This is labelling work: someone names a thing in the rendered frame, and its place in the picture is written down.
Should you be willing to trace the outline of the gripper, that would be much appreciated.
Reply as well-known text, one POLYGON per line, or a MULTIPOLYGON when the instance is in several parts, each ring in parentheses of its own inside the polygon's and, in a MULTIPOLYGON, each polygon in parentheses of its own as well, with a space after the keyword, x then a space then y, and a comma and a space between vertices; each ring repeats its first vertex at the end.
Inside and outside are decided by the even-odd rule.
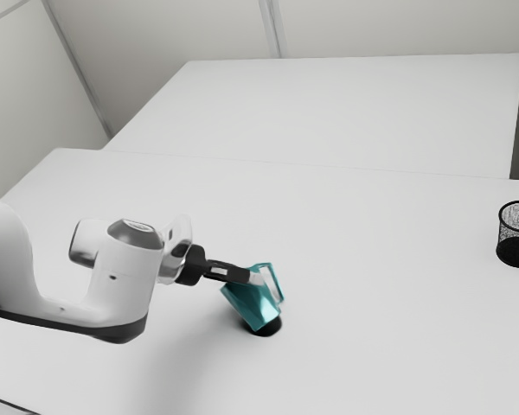
POLYGON ((224 283, 252 284, 257 286, 261 286, 264 283, 264 279, 258 271, 251 271, 220 260, 207 260, 204 248, 199 245, 192 245, 188 250, 183 267, 175 283, 194 286, 202 276, 224 283))

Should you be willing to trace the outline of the teal faceted mug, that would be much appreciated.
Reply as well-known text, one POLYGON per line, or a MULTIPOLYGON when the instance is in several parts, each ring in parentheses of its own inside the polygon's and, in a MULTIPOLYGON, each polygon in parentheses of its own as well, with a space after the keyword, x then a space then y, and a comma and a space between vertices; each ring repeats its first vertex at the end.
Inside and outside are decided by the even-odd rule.
POLYGON ((268 337, 282 328, 281 304, 285 295, 272 263, 258 263, 247 268, 255 283, 227 282, 221 294, 239 314, 250 333, 268 337))

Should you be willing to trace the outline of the black mesh pen holder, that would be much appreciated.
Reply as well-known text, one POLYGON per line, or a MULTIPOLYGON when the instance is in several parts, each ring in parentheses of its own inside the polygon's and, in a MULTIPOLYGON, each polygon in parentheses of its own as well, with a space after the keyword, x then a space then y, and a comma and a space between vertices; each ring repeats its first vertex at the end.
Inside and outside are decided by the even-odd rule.
POLYGON ((498 211, 496 254, 506 265, 519 268, 519 201, 510 201, 498 211))

